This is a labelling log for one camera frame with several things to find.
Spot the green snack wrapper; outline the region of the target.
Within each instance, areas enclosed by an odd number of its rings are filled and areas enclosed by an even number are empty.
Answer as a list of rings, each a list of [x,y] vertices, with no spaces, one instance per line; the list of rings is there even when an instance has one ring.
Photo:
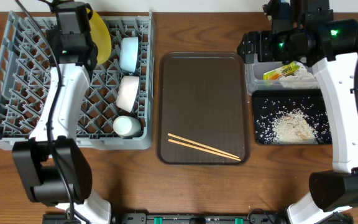
[[[275,70],[271,70],[263,74],[264,80],[278,80],[281,77],[286,77],[288,75],[293,75],[297,70],[300,69],[300,66],[296,62],[291,62],[287,65],[284,65]]]

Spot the wooden chopstick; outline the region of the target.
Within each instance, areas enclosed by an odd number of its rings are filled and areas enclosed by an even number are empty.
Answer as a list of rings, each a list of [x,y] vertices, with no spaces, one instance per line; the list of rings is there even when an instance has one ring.
[[[225,157],[225,158],[232,159],[232,160],[235,160],[235,161],[240,161],[239,158],[236,158],[234,156],[229,156],[229,155],[226,155],[226,154],[223,154],[223,153],[220,153],[220,152],[212,151],[210,149],[205,149],[205,148],[202,148],[202,147],[194,146],[194,145],[191,145],[191,144],[183,143],[183,142],[172,140],[172,139],[169,139],[168,141],[171,142],[171,143],[177,144],[177,145],[189,147],[189,148],[196,149],[196,150],[199,150],[199,151],[203,151],[203,152],[206,152],[206,153],[209,153],[209,154],[214,154],[216,156],[221,156],[221,157]]]
[[[202,144],[200,142],[196,142],[196,141],[193,141],[193,140],[190,140],[190,139],[187,139],[187,138],[183,138],[181,136],[177,136],[177,135],[172,134],[172,133],[168,133],[168,137],[169,137],[169,139],[172,139],[172,140],[180,141],[180,142],[183,142],[183,143],[191,144],[191,145],[202,147],[202,148],[205,148],[205,149],[210,149],[212,151],[220,152],[220,153],[223,153],[223,154],[226,154],[226,155],[229,155],[229,156],[234,156],[236,158],[239,158],[239,156],[230,154],[230,153],[228,153],[226,151],[222,151],[222,150],[217,149],[215,147],[211,147],[211,146]]]

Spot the light blue bowl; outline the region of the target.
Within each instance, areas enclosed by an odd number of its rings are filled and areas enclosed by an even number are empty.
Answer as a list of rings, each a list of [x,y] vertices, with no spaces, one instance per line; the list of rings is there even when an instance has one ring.
[[[121,42],[119,66],[122,70],[134,73],[137,67],[139,40],[137,37],[125,37]]]

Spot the white bowl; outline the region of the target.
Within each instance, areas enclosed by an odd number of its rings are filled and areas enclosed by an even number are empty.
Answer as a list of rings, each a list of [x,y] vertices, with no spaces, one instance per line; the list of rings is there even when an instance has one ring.
[[[116,98],[118,108],[130,113],[135,103],[140,78],[137,76],[124,76],[119,85]]]

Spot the white plastic cup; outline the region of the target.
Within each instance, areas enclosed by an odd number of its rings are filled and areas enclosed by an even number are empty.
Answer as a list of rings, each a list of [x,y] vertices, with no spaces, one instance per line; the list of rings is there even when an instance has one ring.
[[[120,137],[131,138],[139,136],[142,126],[131,116],[119,116],[113,122],[113,130]]]

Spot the yellow plate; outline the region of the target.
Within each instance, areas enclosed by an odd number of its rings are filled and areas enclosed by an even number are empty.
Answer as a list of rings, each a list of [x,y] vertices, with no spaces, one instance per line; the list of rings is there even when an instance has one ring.
[[[110,55],[112,49],[111,37],[109,30],[102,17],[94,10],[86,9],[87,13],[92,13],[89,19],[91,28],[91,38],[98,48],[97,64],[105,63]]]

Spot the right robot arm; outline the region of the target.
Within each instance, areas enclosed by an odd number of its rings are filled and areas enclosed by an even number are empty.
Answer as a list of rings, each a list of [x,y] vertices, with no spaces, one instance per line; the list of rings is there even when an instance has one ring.
[[[271,29],[247,32],[237,48],[246,64],[303,62],[316,77],[331,129],[333,169],[314,172],[309,192],[276,223],[324,223],[358,207],[358,22],[337,20],[327,0],[271,0]]]

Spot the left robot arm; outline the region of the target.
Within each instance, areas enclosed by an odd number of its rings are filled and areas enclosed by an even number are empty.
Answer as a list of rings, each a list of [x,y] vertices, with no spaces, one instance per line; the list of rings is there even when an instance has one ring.
[[[85,2],[50,1],[56,25],[40,33],[50,49],[50,87],[28,140],[12,157],[31,202],[61,210],[44,223],[113,223],[112,206],[93,190],[91,167],[76,143],[85,93],[94,69],[111,53],[102,18]]]

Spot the clear plastic waste bin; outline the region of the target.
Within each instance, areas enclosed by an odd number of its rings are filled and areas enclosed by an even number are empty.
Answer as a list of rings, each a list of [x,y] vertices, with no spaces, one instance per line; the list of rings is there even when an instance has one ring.
[[[276,68],[282,67],[281,62],[258,62],[245,64],[246,88],[249,95],[257,90],[300,90],[300,89],[319,89],[316,79],[299,81],[280,81],[264,80],[263,74]]]

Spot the brown serving tray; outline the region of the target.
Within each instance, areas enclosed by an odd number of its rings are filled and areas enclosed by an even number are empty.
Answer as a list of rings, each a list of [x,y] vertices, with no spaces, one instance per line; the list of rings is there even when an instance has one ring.
[[[160,65],[158,158],[170,165],[234,166],[250,157],[244,62],[232,52],[172,52]],[[168,141],[168,133],[239,156]]]

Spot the grey plastic dish rack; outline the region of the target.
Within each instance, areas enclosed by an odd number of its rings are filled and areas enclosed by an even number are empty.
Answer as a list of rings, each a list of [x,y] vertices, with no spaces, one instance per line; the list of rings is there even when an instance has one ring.
[[[148,16],[106,16],[112,40],[110,58],[98,65],[85,93],[77,127],[77,144],[102,150],[144,150],[152,144],[154,108],[155,21]],[[141,123],[140,135],[122,138],[113,122],[124,111],[116,98],[127,72],[119,66],[121,42],[139,39],[135,75],[140,83],[131,116]],[[0,149],[26,141],[39,120],[50,83],[50,51],[28,19],[11,12],[0,47]]]

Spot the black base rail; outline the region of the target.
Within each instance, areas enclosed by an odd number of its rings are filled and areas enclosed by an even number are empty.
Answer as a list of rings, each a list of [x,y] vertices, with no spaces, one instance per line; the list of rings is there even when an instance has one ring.
[[[63,219],[61,214],[45,214],[42,219],[43,224],[63,224],[69,223]],[[251,213],[251,215],[237,216],[197,216],[197,215],[147,215],[144,213],[126,213],[121,219],[112,218],[110,223],[122,224],[268,224],[268,223],[287,223],[283,217],[268,213]],[[324,224],[353,224],[351,216],[335,215],[318,222]]]

